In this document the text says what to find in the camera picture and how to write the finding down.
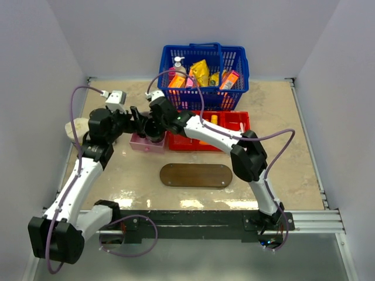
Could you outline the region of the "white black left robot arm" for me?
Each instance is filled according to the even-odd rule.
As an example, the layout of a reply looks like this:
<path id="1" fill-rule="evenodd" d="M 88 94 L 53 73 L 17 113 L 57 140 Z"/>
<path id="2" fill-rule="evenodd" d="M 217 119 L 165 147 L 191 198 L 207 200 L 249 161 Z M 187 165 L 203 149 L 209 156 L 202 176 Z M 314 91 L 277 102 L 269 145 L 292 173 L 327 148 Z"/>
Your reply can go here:
<path id="1" fill-rule="evenodd" d="M 99 108 L 90 113 L 89 130 L 63 190 L 42 217 L 32 217 L 28 223 L 35 257 L 74 264 L 96 231 L 120 226 L 120 207 L 113 201 L 99 200 L 86 215 L 80 217 L 79 213 L 114 153 L 114 142 L 123 133 L 140 132 L 141 119 L 135 106 L 124 112 Z"/>

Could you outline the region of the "dark green mug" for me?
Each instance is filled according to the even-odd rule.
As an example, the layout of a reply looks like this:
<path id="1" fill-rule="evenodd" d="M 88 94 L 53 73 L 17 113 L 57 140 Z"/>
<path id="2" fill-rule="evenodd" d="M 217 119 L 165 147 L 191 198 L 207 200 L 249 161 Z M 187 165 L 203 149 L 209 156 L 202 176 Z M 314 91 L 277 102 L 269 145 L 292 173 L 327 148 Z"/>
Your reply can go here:
<path id="1" fill-rule="evenodd" d="M 144 125 L 144 134 L 152 143 L 162 142 L 165 138 L 165 132 L 159 129 L 153 119 L 148 119 Z"/>

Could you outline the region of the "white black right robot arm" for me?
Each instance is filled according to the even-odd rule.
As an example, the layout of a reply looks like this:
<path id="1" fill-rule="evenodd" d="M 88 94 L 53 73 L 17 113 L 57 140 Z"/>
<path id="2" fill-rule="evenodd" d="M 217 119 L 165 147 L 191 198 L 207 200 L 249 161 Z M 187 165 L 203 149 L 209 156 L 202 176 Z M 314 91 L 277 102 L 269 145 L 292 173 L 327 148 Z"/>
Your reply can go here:
<path id="1" fill-rule="evenodd" d="M 261 213 L 264 228 L 274 230 L 282 223 L 284 206 L 268 179 L 267 153 L 255 132 L 232 131 L 203 120 L 192 111 L 179 112 L 164 96 L 148 98 L 158 128 L 174 135 L 208 143 L 231 159 L 232 171 L 248 183 Z"/>

